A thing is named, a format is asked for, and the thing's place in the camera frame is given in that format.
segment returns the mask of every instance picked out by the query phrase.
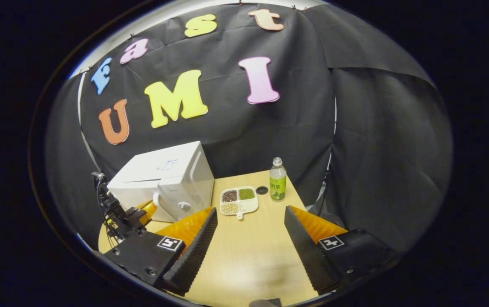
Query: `cable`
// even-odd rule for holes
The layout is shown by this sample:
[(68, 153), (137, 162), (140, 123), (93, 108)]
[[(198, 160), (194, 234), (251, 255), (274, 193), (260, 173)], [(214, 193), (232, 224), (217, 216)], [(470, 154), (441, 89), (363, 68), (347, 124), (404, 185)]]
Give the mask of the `cable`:
[(96, 196), (97, 196), (97, 205), (99, 206), (99, 209), (101, 210), (101, 214), (103, 215), (103, 224), (104, 224), (104, 229), (106, 230), (106, 238), (108, 239), (108, 244), (110, 245), (110, 249), (113, 249), (115, 245), (112, 243), (112, 240), (110, 239), (109, 230), (112, 231), (114, 235), (116, 235), (116, 232), (114, 231), (115, 229), (112, 229), (112, 227), (108, 225), (108, 220), (106, 219), (106, 211), (104, 211), (103, 207), (101, 206), (101, 200), (99, 197), (100, 188), (101, 188), (101, 181), (99, 180), (99, 183), (97, 183), (97, 188), (95, 189)]
[(326, 171), (326, 175), (324, 175), (324, 180), (322, 181), (322, 184), (324, 184), (325, 186), (324, 186), (324, 192), (322, 192), (322, 202), (320, 203), (320, 208), (318, 209), (318, 216), (322, 214), (322, 208), (324, 207), (324, 196), (326, 196), (326, 189), (328, 188), (326, 177), (328, 177), (329, 173), (330, 173), (330, 169)]

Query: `white microwave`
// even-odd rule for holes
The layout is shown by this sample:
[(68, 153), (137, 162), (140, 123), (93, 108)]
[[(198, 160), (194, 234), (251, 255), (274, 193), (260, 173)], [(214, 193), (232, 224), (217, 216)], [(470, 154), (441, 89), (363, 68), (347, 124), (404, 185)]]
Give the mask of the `white microwave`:
[(214, 177), (201, 142), (136, 155), (108, 183), (127, 211), (153, 200), (152, 220), (176, 222), (211, 205)]

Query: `plastic bottle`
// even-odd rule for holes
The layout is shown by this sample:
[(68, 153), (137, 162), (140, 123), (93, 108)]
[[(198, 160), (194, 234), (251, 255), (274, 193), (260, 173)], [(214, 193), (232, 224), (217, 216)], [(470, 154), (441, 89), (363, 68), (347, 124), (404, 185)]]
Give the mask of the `plastic bottle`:
[(269, 170), (270, 194), (272, 200), (282, 200), (286, 195), (286, 169), (282, 159), (273, 159), (273, 167)]

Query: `pink letter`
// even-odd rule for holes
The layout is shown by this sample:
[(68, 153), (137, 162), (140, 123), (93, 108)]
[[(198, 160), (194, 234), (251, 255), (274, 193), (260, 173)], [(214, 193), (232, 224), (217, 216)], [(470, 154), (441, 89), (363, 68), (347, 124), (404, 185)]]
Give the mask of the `pink letter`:
[(245, 58), (239, 61), (239, 66), (246, 71), (248, 83), (250, 83), (248, 103), (265, 103), (279, 99), (280, 95), (273, 90), (269, 79), (268, 64), (270, 62), (271, 59), (265, 56)]
[(140, 58), (147, 52), (146, 44), (148, 39), (144, 38), (137, 41), (125, 49), (125, 54), (121, 57), (120, 63), (125, 64), (134, 58)]

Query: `peach letter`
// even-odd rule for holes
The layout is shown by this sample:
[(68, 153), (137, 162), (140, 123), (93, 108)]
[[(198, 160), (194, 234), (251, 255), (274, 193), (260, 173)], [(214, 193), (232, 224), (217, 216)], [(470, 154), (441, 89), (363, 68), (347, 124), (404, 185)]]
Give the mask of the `peach letter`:
[(280, 18), (279, 14), (270, 12), (267, 9), (255, 10), (248, 12), (248, 15), (256, 17), (256, 23), (263, 29), (271, 31), (280, 31), (284, 29), (284, 25), (280, 23), (274, 23), (273, 18)]
[(129, 136), (129, 122), (127, 121), (127, 113), (125, 112), (126, 99), (122, 99), (114, 104), (114, 110), (118, 113), (120, 120), (120, 132), (114, 132), (112, 121), (110, 121), (110, 113), (112, 110), (106, 109), (99, 114), (99, 120), (103, 126), (104, 137), (110, 144), (118, 145), (125, 142)]

